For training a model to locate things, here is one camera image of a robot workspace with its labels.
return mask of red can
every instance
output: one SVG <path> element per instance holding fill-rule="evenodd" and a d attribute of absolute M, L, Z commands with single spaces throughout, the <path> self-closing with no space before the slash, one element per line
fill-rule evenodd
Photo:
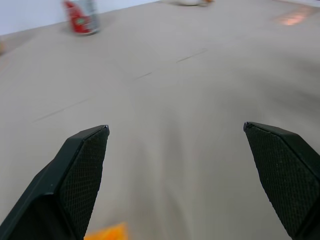
<path fill-rule="evenodd" d="M 76 34 L 91 35 L 99 31 L 97 11 L 93 0 L 64 0 L 72 30 Z"/>

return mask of orange object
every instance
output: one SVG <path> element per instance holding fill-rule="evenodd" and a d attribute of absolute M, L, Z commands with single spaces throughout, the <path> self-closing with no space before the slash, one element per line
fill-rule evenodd
<path fill-rule="evenodd" d="M 95 233 L 88 234 L 84 240 L 128 240 L 128 231 L 125 223 L 121 223 Z"/>

